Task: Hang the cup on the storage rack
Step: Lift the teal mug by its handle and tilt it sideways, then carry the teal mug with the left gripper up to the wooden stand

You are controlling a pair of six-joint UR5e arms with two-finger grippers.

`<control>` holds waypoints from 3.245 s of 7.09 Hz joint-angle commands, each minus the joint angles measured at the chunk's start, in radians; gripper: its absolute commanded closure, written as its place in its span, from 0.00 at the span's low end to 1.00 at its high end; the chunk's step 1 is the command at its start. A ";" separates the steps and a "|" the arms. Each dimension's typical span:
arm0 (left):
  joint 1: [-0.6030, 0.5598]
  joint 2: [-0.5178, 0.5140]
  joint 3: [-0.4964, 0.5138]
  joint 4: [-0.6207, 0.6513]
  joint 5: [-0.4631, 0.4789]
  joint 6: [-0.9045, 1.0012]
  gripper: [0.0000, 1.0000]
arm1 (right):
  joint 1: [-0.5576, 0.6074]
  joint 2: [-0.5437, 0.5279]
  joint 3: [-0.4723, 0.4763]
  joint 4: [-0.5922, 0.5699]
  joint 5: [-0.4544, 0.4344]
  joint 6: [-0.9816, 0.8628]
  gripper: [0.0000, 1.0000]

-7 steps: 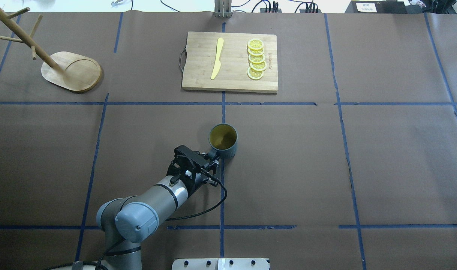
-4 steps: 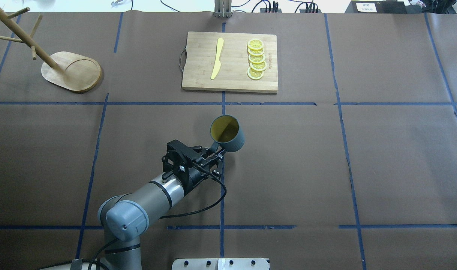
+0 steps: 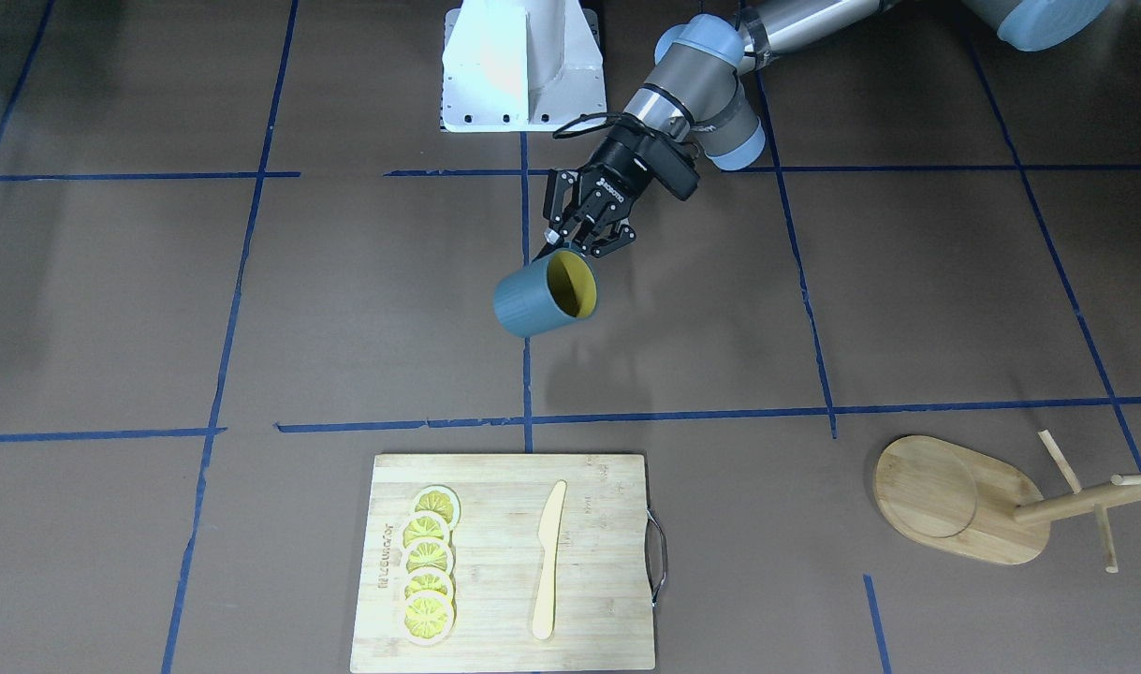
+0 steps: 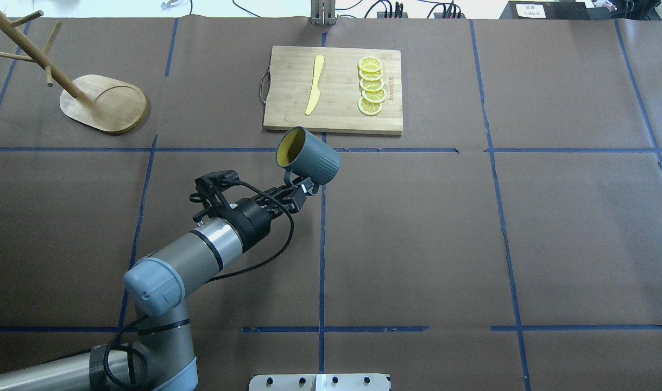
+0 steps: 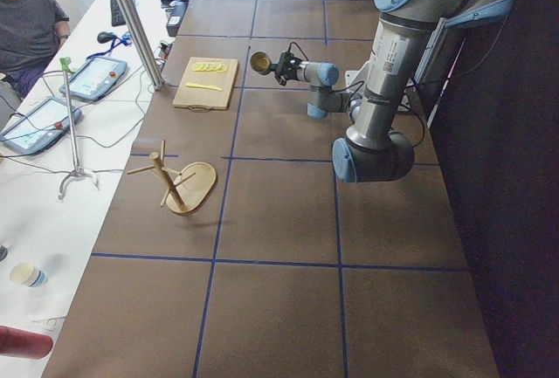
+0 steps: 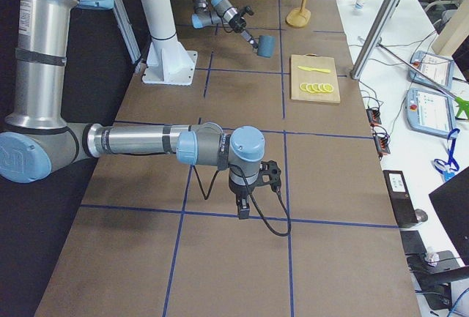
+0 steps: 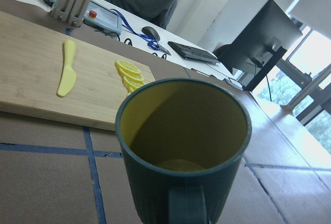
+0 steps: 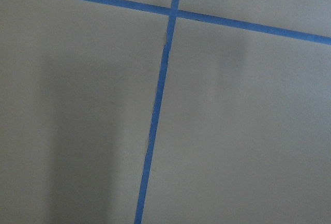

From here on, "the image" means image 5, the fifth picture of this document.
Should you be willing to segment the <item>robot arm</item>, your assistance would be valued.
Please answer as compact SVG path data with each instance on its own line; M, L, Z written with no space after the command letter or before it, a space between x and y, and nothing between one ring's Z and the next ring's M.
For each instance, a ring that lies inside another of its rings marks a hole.
M262 75L272 73L281 85L289 80L308 83L315 93L307 106L312 117L343 111L350 114L352 126L332 146L335 173L341 180L393 181L411 170L415 153L405 136L392 129L392 121L439 20L456 27L492 23L508 14L513 1L374 0L379 22L355 92L334 90L339 77L335 65L309 62L290 51L282 52L275 63L263 52L256 52L251 67Z

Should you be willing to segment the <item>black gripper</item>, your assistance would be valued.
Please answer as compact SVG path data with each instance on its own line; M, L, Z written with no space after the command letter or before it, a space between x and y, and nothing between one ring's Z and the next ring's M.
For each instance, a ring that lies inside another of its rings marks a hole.
M300 76L300 70L302 60L298 65L285 65L283 66L282 61L278 61L276 63L271 63L269 65L269 69L274 72L278 73L274 75L276 81L281 85L285 86L289 80L296 80L296 81L304 81L304 79Z

